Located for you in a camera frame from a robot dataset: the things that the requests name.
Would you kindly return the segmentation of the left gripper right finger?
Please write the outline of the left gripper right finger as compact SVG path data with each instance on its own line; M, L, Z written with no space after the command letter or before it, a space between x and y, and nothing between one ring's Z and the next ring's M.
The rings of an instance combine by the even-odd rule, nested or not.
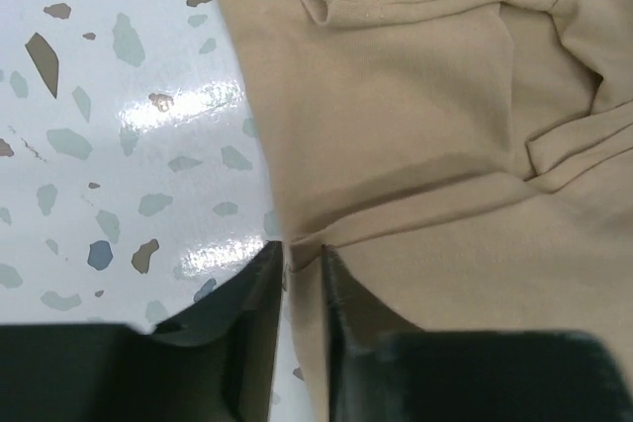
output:
M322 248L333 421L628 421L618 363L578 331L427 331Z

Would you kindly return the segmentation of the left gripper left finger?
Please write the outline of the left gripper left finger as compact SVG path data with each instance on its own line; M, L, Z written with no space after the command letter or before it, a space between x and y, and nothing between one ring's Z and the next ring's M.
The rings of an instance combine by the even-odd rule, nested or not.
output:
M267 420L282 270L282 246L269 242L149 334L116 323L3 326L2 419Z

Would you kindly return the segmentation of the beige t shirt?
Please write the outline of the beige t shirt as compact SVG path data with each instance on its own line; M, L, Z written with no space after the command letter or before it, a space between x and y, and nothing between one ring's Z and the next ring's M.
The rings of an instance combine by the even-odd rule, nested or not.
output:
M632 371L632 0L218 0L269 168L293 342L580 330Z

